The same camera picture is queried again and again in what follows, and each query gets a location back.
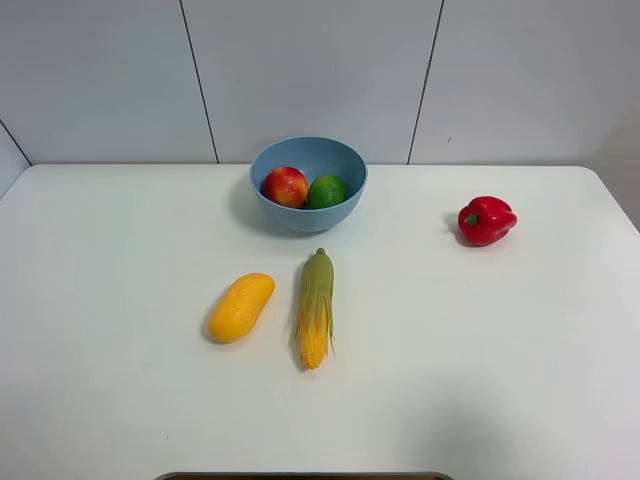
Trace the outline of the green lime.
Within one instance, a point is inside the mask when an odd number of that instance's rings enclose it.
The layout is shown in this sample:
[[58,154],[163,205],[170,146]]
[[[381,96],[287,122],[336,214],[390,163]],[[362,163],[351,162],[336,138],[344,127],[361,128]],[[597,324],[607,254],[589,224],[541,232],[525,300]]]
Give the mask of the green lime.
[[307,195],[309,209],[324,209],[336,206],[346,199],[346,184],[336,175],[322,175],[311,184]]

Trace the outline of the yellow mango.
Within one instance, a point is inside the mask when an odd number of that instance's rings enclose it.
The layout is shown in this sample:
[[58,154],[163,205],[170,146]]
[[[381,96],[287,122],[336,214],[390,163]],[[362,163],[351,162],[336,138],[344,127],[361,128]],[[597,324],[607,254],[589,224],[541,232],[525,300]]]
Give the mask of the yellow mango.
[[206,325],[209,337],[217,343],[233,343],[246,337],[275,290],[275,281],[264,273],[238,278],[222,295]]

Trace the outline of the blue plastic bowl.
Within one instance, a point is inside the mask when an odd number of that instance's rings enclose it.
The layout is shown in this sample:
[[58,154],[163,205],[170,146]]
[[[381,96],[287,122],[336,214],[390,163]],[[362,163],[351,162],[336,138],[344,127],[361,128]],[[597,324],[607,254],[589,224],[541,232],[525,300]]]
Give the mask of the blue plastic bowl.
[[[265,196],[265,181],[277,167],[290,166],[309,180],[333,174],[346,184],[343,202],[322,209],[293,209],[279,205]],[[251,187],[263,210],[279,225],[297,232],[328,230],[346,219],[365,189],[368,168],[364,159],[350,146],[322,137],[294,137],[279,141],[263,150],[249,169]]]

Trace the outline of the corn cob with husk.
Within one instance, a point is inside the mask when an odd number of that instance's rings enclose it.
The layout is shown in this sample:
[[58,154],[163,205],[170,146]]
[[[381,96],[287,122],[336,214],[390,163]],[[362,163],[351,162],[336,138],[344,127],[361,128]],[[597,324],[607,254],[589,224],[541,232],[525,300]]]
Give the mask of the corn cob with husk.
[[302,267],[299,298],[291,342],[302,371],[318,369],[334,351],[334,265],[324,248],[318,248]]

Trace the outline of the red apple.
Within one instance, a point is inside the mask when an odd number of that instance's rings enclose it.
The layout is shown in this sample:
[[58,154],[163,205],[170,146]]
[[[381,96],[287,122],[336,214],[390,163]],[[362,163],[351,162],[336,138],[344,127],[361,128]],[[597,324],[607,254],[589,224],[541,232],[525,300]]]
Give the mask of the red apple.
[[309,184],[304,174],[291,166],[272,170],[263,182],[263,194],[284,207],[299,209],[306,202]]

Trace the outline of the red bell pepper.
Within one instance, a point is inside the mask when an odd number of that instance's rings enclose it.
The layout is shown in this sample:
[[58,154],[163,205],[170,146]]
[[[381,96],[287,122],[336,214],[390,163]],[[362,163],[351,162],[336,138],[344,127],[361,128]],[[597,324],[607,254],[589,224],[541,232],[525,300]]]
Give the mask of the red bell pepper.
[[460,210],[457,223],[469,245],[484,247],[504,238],[516,225],[517,216],[505,201],[480,196]]

